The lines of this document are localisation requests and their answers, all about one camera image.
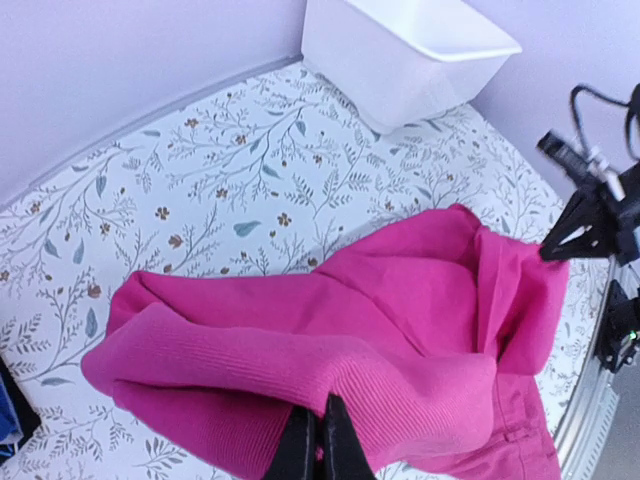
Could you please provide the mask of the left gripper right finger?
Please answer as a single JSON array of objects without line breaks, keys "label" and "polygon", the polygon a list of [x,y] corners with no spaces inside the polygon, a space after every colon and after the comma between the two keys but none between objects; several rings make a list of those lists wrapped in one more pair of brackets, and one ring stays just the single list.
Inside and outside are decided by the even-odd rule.
[{"label": "left gripper right finger", "polygon": [[321,479],[374,480],[355,428],[341,397],[330,394],[322,433]]}]

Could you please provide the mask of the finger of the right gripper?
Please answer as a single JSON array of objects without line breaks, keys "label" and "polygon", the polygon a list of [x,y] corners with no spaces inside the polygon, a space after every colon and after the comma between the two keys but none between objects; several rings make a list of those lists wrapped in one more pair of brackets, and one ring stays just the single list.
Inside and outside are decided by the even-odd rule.
[{"label": "finger of the right gripper", "polygon": [[608,187],[576,190],[540,245],[546,262],[571,259],[623,260],[618,245],[622,201]]}]

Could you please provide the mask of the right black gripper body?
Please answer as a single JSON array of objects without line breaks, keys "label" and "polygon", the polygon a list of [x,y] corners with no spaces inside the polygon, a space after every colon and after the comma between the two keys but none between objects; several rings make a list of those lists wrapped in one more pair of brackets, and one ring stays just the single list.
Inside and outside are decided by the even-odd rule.
[{"label": "right black gripper body", "polygon": [[605,209],[605,240],[609,252],[620,266],[639,259],[639,165],[635,164],[617,177],[624,197],[617,200],[612,187],[602,182],[598,187],[598,197]]}]

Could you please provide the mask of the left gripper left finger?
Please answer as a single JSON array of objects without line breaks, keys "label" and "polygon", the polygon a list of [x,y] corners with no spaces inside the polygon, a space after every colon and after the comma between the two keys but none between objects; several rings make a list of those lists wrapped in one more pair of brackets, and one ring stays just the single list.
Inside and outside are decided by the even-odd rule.
[{"label": "left gripper left finger", "polygon": [[265,480],[310,480],[316,462],[315,414],[295,406],[290,413]]}]

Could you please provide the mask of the pink garment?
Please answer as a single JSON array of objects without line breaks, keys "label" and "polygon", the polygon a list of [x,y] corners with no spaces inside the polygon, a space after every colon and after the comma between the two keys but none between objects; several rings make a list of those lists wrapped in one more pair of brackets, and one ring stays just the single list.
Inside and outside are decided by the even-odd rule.
[{"label": "pink garment", "polygon": [[567,283],[566,263],[455,205],[305,274],[136,272],[81,369],[119,408],[243,479],[265,476],[293,413],[327,421],[334,396],[373,470],[557,479],[535,378]]}]

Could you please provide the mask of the blue t-shirt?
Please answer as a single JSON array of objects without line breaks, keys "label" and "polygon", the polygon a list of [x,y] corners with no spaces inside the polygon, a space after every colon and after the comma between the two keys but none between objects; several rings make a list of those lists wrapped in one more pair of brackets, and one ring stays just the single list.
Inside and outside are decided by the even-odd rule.
[{"label": "blue t-shirt", "polygon": [[4,380],[1,380],[1,461],[11,458],[18,450],[18,444],[23,438],[23,431],[13,401]]}]

